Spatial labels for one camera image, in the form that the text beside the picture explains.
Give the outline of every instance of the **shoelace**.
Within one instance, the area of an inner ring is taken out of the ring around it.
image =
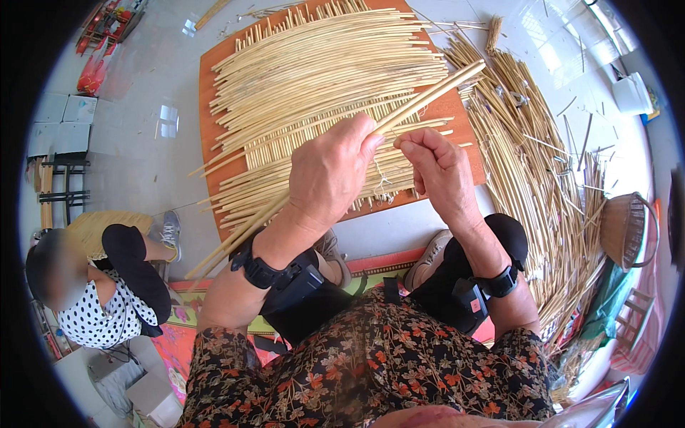
[[[333,248],[335,248],[335,246],[338,244],[338,237],[332,236],[330,239],[327,239],[326,235],[324,235],[322,240],[321,255],[326,258],[333,253]]]
[[[443,249],[442,245],[437,245],[433,247],[433,249],[430,251],[430,254],[428,255],[428,259],[426,260],[429,263],[432,263],[435,257],[440,253],[440,250]]]
[[[176,247],[176,228],[172,224],[166,223],[160,235],[162,235],[162,242],[164,244]]]

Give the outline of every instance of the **black floral fabric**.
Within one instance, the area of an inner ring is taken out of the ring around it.
[[[385,303],[374,288],[264,367],[242,334],[199,333],[178,427],[363,427],[427,404],[545,420],[553,410],[541,348],[517,329],[488,350],[407,298]]]

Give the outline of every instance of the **knee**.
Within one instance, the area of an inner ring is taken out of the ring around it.
[[[528,239],[522,224],[515,218],[502,213],[487,216],[485,223],[495,233],[507,253],[524,265],[528,256]]]
[[[118,253],[128,246],[129,227],[114,224],[109,225],[102,232],[102,248],[106,254]]]
[[[171,298],[169,297],[169,294],[166,294],[167,299],[163,301],[163,303],[160,304],[160,307],[157,311],[155,311],[155,315],[157,316],[157,325],[164,324],[168,319],[169,316],[171,316]]]

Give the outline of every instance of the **wicker basket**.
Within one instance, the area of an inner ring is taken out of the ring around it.
[[[645,207],[656,224],[657,241],[654,252],[649,257],[645,256],[644,261],[636,263],[645,235]],[[659,247],[659,222],[656,213],[639,192],[622,194],[606,202],[601,213],[599,233],[602,249],[624,272],[648,265]]]

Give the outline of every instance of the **wooden table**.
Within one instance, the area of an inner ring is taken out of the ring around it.
[[[315,9],[316,6],[327,3],[326,0],[311,0],[306,2],[309,5],[310,10]],[[382,9],[382,8],[395,8],[400,12],[411,12],[411,8],[403,0],[366,0],[366,4],[372,9]],[[284,20],[284,17],[288,15],[287,10],[282,10],[276,12],[269,17],[271,24],[278,24]],[[258,21],[256,24],[261,24],[262,28],[266,26],[266,18]],[[209,103],[215,98],[215,87],[212,86],[214,83],[214,78],[216,73],[214,73],[211,68],[223,60],[229,55],[235,53],[235,40],[237,37],[244,37],[245,32],[249,31],[250,27],[236,32],[230,37],[226,38],[223,42],[219,43],[217,46],[211,48],[209,51],[204,53],[200,57],[200,77],[199,77],[199,107],[200,107],[200,137],[202,141],[202,156],[204,162],[209,162],[216,155],[216,151],[212,152],[210,148],[216,144],[215,138],[223,134],[226,130],[220,125],[215,123],[217,116],[212,116],[210,114]],[[419,37],[419,40],[426,40],[430,42],[426,47],[433,52],[437,52],[437,49],[430,40],[428,34],[423,31],[420,33],[415,33]],[[424,87],[417,88],[417,92],[425,90]],[[483,184],[485,182],[485,172],[483,171],[483,164],[480,159],[480,153],[478,151],[477,142],[475,136],[473,135],[473,130],[469,125],[469,119],[466,115],[466,110],[462,105],[461,99],[455,90],[448,92],[447,94],[441,96],[433,103],[431,103],[426,109],[424,115],[422,115],[422,120],[440,118],[446,116],[454,116],[448,125],[437,127],[438,131],[445,131],[452,129],[453,133],[448,135],[447,138],[454,144],[462,144],[465,142],[472,142],[473,145],[465,147],[466,152],[469,154],[469,160],[471,161],[471,172],[473,174],[473,181],[476,185]],[[216,194],[219,192],[219,182],[227,178],[233,177],[234,175],[240,174],[247,171],[247,164],[245,163],[245,157],[236,160],[223,168],[209,174],[207,179],[207,187],[209,194]],[[392,205],[383,203],[381,207],[374,202],[373,211],[369,209],[368,204],[365,204],[360,211],[350,211],[348,212],[342,220],[347,220],[350,218],[355,218],[363,216],[365,214],[370,214],[371,212],[378,212],[382,210],[387,210],[389,208],[397,207],[400,205],[405,205],[407,203],[415,202],[416,199],[412,195],[411,191],[403,190],[400,192],[393,201]],[[214,214],[214,221],[216,222],[216,228],[219,231],[219,237],[224,240],[228,237],[229,232],[226,229],[219,229],[220,220],[225,216],[223,214]]]

